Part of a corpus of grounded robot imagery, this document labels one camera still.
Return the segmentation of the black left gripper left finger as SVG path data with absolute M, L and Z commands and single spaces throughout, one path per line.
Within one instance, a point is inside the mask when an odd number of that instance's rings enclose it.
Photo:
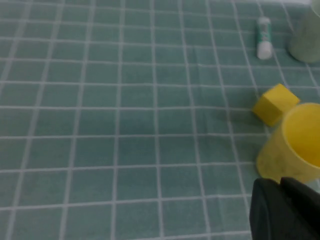
M 249 223 L 253 240 L 283 240 L 282 224 L 288 207 L 279 184 L 258 178 L 253 183 Z

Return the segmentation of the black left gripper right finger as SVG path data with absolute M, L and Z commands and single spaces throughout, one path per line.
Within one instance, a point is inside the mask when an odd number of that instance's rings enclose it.
M 315 240 L 319 240 L 320 194 L 293 177 L 282 177 L 280 186 L 308 232 Z

